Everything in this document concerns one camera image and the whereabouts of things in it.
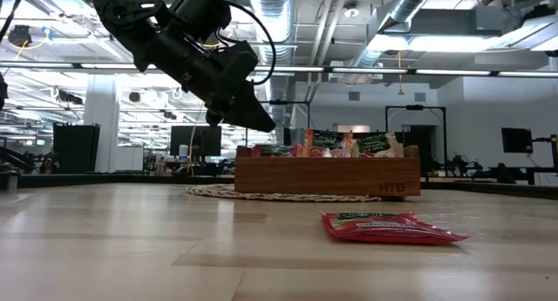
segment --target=red snack bag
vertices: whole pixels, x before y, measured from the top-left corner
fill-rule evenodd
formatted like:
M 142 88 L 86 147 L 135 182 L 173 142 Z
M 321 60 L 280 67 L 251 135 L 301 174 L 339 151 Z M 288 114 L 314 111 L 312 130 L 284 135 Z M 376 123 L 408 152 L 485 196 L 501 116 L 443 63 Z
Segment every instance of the red snack bag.
M 340 133 L 308 129 L 304 135 L 302 157 L 323 157 L 323 150 L 339 149 L 340 154 L 331 157 L 350 157 L 352 149 L 352 133 Z
M 421 222 L 412 213 L 321 213 L 336 238 L 371 243 L 438 244 L 462 241 L 451 231 Z

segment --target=red packet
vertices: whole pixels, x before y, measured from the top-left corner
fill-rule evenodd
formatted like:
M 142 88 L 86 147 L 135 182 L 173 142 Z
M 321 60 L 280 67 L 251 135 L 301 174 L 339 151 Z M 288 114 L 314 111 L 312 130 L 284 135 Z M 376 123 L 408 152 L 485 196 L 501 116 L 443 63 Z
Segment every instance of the red packet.
M 412 213 L 321 213 L 336 238 L 370 243 L 438 244 L 463 241 L 451 231 L 421 222 Z

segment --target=black monitor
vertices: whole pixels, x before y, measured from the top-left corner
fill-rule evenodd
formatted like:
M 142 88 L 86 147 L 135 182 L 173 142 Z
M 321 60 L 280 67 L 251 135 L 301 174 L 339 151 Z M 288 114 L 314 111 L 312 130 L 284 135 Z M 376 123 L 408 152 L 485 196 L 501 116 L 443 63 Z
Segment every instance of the black monitor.
M 171 155 L 178 156 L 180 145 L 190 146 L 194 127 L 171 129 Z M 221 127 L 196 127 L 192 143 L 193 156 L 221 156 Z
M 503 127 L 502 144 L 504 153 L 533 153 L 533 138 L 529 129 Z

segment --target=fluorescent light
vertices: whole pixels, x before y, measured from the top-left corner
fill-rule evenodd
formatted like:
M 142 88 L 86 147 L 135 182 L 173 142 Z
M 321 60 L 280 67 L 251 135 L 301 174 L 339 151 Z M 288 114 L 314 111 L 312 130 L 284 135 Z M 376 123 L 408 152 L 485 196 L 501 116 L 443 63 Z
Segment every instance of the fluorescent light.
M 347 9 L 347 11 L 344 13 L 344 15 L 346 17 L 356 17 L 358 15 L 359 11 L 356 8 L 352 8 L 352 9 Z
M 490 71 L 470 71 L 470 70 L 417 70 L 417 74 L 430 75 L 489 75 Z
M 21 106 L 21 107 L 5 107 L 4 110 L 32 110 L 32 111 L 84 111 L 83 107 L 80 108 L 63 108 L 63 107 L 41 107 L 41 106 Z
M 193 127 L 209 127 L 208 123 L 193 123 L 193 122 L 157 122 L 157 121 L 120 121 L 119 126 L 137 126 L 137 125 L 155 125 L 155 126 L 187 126 Z
M 400 36 L 387 36 L 378 34 L 368 43 L 368 51 L 405 51 L 409 48 L 407 39 Z
M 493 44 L 493 38 L 475 36 L 416 36 L 409 43 L 411 51 L 479 52 Z
M 502 71 L 498 76 L 509 78 L 558 78 L 558 72 L 507 72 Z
M 35 136 L 31 135 L 5 135 L 4 137 L 9 140 L 35 140 Z
M 133 64 L 81 64 L 85 69 L 135 69 Z
M 271 66 L 268 65 L 258 65 L 254 72 L 269 72 Z M 276 66 L 275 70 L 277 72 L 323 72 L 323 67 L 321 66 Z
M 331 69 L 333 72 L 337 73 L 360 73 L 360 74 L 406 74 L 407 69 L 384 69 L 384 68 L 347 68 L 347 67 L 337 67 Z
M 142 108 L 120 108 L 121 112 L 135 112 L 135 113 L 160 113 L 161 109 L 142 109 Z
M 0 62 L 0 67 L 15 68 L 73 68 L 69 63 L 53 63 L 53 62 Z

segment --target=wooden box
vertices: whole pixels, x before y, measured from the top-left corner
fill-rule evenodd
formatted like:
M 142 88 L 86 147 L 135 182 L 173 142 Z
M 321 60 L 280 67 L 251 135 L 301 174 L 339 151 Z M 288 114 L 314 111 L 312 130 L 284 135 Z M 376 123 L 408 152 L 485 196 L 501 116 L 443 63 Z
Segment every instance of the wooden box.
M 417 147 L 405 158 L 237 157 L 235 191 L 320 195 L 420 195 Z

